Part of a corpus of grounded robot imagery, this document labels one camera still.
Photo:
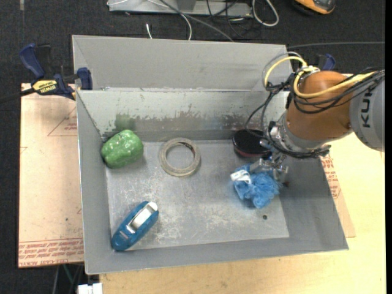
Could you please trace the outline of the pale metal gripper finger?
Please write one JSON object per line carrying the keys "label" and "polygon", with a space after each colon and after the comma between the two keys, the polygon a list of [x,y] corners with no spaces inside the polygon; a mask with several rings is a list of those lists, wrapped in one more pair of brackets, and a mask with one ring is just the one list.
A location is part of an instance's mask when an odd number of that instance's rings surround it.
{"label": "pale metal gripper finger", "polygon": [[250,164],[249,173],[261,173],[267,171],[267,162],[263,159]]}
{"label": "pale metal gripper finger", "polygon": [[276,180],[284,184],[288,175],[289,166],[280,165],[276,168]]}

